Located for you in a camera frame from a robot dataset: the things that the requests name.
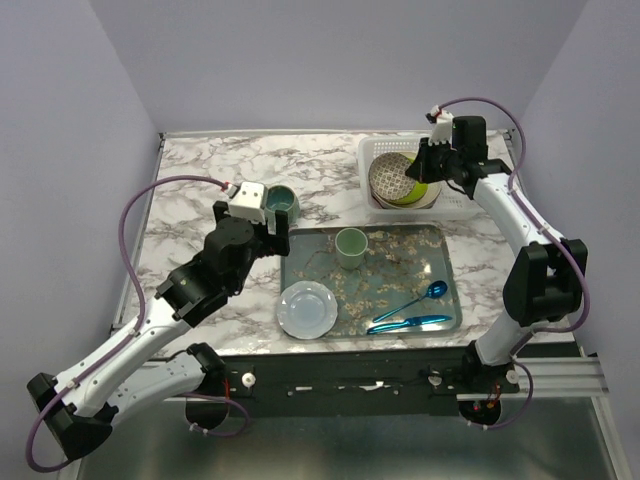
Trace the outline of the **lime green plate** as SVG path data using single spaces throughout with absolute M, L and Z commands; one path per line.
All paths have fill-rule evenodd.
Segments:
M 390 200 L 390 203 L 394 205 L 409 205 L 415 203 L 427 193 L 428 188 L 428 184 L 415 182 L 409 193 L 401 198 Z

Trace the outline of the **cream plate with black mark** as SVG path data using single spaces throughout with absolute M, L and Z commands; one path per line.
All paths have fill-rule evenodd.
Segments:
M 380 205 L 383 209 L 388 210 L 423 210 L 431 208 L 437 201 L 438 197 L 441 194 L 441 185 L 439 183 L 429 184 L 427 191 L 423 197 L 421 197 L 416 202 L 404 205 L 396 205 L 389 203 L 376 195 L 372 194 L 372 198 Z

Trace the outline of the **patterned small ceramic bowl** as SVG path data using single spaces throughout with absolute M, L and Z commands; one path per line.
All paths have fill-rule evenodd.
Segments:
M 410 159 L 402 153 L 388 152 L 377 156 L 368 171 L 371 190 L 388 202 L 407 197 L 416 184 L 406 175 L 410 166 Z

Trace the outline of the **teal glazed ceramic mug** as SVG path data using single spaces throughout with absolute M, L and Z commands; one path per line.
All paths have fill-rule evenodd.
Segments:
M 294 191 L 285 185 L 274 185 L 267 191 L 265 215 L 271 230 L 276 228 L 276 211 L 287 214 L 289 226 L 297 223 L 300 215 L 299 200 Z

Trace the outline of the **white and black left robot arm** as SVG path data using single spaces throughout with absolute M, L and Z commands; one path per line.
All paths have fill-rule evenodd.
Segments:
M 219 387 L 224 363 L 198 344 L 163 366 L 142 366 L 164 346 L 196 327 L 240 294 L 255 260 L 290 252 L 289 218 L 265 208 L 218 201 L 215 228 L 203 249 L 171 271 L 140 313 L 91 354 L 56 374 L 39 373 L 27 384 L 45 424 L 67 462 L 96 450 L 114 426 L 143 407 L 174 395 L 209 395 Z

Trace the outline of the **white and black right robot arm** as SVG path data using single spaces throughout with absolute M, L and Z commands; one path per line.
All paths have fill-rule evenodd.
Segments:
M 587 308 L 588 250 L 545 223 L 522 196 L 514 172 L 488 153 L 481 116 L 435 109 L 433 129 L 421 139 L 407 177 L 420 183 L 452 182 L 495 222 L 515 262 L 503 287 L 504 309 L 489 330 L 465 350 L 460 379 L 480 392 L 500 378 L 538 333 L 558 333 L 558 322 Z

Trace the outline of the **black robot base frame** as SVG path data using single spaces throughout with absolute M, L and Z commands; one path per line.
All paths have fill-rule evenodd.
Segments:
M 207 397 L 228 394 L 235 406 L 191 399 L 188 420 L 218 425 L 226 417 L 346 417 L 429 414 L 455 416 L 473 399 L 494 401 L 519 392 L 513 364 L 492 387 L 464 384 L 466 348 L 235 355 L 225 372 L 206 381 Z

